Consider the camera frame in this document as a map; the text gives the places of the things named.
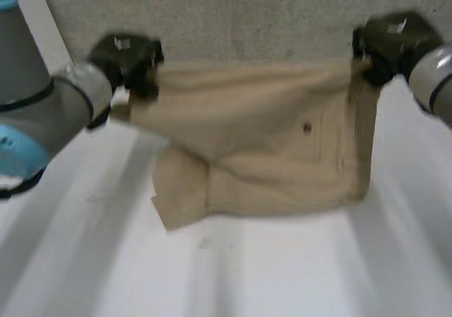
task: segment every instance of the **beige cloth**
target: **beige cloth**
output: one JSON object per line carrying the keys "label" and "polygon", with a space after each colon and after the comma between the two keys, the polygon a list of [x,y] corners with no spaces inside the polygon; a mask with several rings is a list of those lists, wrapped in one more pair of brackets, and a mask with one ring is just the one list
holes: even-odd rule
{"label": "beige cloth", "polygon": [[114,116],[172,141],[153,199],[167,229],[213,213],[319,210],[369,187],[380,90],[364,68],[164,68],[157,102],[131,99]]}

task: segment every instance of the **gray wall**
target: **gray wall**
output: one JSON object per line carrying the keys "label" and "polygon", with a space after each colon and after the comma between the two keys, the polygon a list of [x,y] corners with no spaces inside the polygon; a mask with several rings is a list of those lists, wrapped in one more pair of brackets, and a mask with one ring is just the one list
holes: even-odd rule
{"label": "gray wall", "polygon": [[370,15],[423,11],[452,40],[452,0],[47,0],[73,57],[108,30],[161,37],[171,60],[350,55]]}

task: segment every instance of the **white table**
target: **white table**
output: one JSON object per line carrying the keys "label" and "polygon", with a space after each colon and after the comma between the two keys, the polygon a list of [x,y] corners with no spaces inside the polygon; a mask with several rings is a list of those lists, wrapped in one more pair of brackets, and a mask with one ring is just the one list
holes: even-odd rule
{"label": "white table", "polygon": [[[42,1],[24,13],[59,66],[48,10],[26,7]],[[375,134],[357,207],[166,233],[150,202],[157,138],[82,133],[42,184],[0,205],[0,316],[450,316],[451,132],[396,81]]]}

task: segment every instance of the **robotic arm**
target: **robotic arm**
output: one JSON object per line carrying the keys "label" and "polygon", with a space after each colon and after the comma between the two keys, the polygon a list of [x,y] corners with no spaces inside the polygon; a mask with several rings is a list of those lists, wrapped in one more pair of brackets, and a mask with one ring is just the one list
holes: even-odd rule
{"label": "robotic arm", "polygon": [[[374,18],[353,33],[355,57],[370,58],[364,77],[383,85],[402,74],[420,107],[452,126],[452,46],[415,12]],[[17,0],[0,0],[0,176],[24,181],[0,199],[31,189],[45,167],[83,128],[106,122],[115,89],[156,98],[163,62],[158,39],[112,34],[83,62],[50,76]]]}
{"label": "robotic arm", "polygon": [[156,97],[150,76],[163,61],[159,40],[112,34],[89,59],[50,76],[17,0],[0,0],[0,175],[38,183],[49,162],[85,127],[106,122],[116,88]]}
{"label": "robotic arm", "polygon": [[371,59],[373,69],[364,74],[370,83],[383,85],[401,74],[420,107],[452,126],[452,46],[422,16],[402,12],[369,20],[354,31],[353,51]]}

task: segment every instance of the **stain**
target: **stain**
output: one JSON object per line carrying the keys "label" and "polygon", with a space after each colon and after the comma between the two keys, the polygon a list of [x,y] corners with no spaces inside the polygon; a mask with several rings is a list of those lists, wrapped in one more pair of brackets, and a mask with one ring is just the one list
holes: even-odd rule
{"label": "stain", "polygon": [[310,122],[306,122],[303,124],[303,132],[305,135],[309,135],[312,131],[312,124]]}
{"label": "stain", "polygon": [[232,47],[234,48],[234,51],[239,58],[244,57],[244,55],[245,55],[244,46],[243,46],[243,42],[241,40],[233,39]]}
{"label": "stain", "polygon": [[208,247],[212,244],[211,240],[207,237],[202,238],[202,240],[198,244],[198,249],[204,250],[208,249]]}

